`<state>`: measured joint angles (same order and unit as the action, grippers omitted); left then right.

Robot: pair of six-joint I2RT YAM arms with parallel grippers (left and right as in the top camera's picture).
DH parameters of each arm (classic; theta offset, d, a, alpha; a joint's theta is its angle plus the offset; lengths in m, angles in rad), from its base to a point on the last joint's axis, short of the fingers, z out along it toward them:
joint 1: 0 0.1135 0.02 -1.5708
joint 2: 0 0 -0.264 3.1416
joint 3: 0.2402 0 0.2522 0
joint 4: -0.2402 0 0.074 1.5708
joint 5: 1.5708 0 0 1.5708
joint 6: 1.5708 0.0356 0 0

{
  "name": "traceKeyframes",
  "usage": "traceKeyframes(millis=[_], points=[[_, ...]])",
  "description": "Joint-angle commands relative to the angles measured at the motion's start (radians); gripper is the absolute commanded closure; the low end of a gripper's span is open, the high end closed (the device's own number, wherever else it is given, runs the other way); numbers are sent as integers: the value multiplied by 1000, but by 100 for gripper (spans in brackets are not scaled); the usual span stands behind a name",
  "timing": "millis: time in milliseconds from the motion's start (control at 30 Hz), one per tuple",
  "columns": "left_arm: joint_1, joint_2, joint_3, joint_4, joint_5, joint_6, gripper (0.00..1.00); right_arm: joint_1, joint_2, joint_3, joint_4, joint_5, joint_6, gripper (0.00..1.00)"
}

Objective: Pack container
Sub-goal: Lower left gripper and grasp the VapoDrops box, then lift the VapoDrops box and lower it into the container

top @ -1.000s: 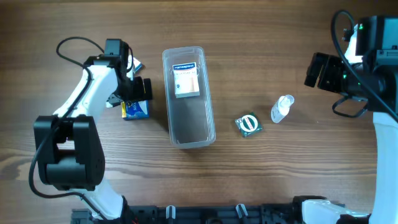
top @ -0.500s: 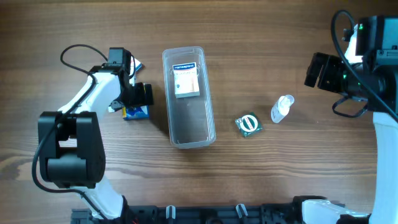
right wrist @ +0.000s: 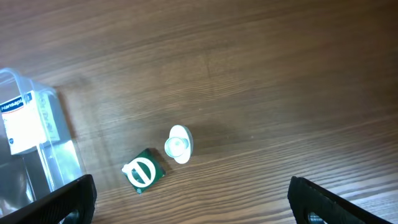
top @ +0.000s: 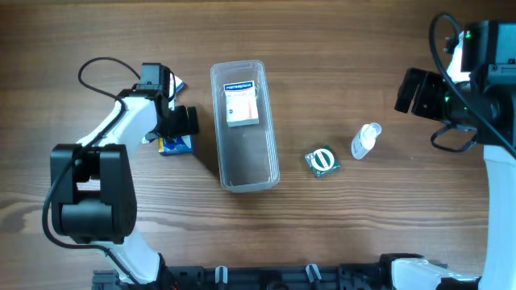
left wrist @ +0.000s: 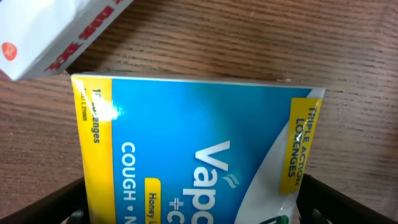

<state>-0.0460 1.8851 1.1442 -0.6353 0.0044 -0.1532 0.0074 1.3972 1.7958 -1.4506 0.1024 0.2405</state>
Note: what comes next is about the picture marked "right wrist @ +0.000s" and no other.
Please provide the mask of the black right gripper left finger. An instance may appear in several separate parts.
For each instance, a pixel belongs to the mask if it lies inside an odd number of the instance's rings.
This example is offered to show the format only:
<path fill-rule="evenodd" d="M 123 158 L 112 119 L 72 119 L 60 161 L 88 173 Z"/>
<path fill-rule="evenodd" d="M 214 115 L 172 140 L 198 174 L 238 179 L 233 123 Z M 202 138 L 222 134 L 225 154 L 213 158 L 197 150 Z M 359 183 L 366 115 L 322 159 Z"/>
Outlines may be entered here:
<path fill-rule="evenodd" d="M 83 175 L 47 196 L 1 218 L 1 223 L 91 223 L 97 191 Z"/>

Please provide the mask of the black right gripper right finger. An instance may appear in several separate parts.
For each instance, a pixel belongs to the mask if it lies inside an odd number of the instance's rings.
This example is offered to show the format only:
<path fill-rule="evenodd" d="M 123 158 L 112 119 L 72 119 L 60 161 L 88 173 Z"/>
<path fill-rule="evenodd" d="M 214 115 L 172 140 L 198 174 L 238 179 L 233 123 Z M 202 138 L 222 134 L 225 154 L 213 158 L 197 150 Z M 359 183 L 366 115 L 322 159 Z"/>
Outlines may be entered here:
<path fill-rule="evenodd" d="M 303 177 L 293 176 L 287 194 L 297 223 L 387 223 Z"/>

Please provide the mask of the white Hansaplast box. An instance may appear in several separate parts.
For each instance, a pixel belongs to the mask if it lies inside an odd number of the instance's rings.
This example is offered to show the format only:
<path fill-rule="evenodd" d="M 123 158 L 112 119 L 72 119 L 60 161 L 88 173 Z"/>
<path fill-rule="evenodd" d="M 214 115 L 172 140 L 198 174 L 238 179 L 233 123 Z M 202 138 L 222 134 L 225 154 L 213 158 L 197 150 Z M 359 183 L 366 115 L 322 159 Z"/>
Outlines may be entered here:
<path fill-rule="evenodd" d="M 25 154 L 60 136 L 47 91 L 29 91 L 1 104 L 1 116 L 12 155 Z"/>

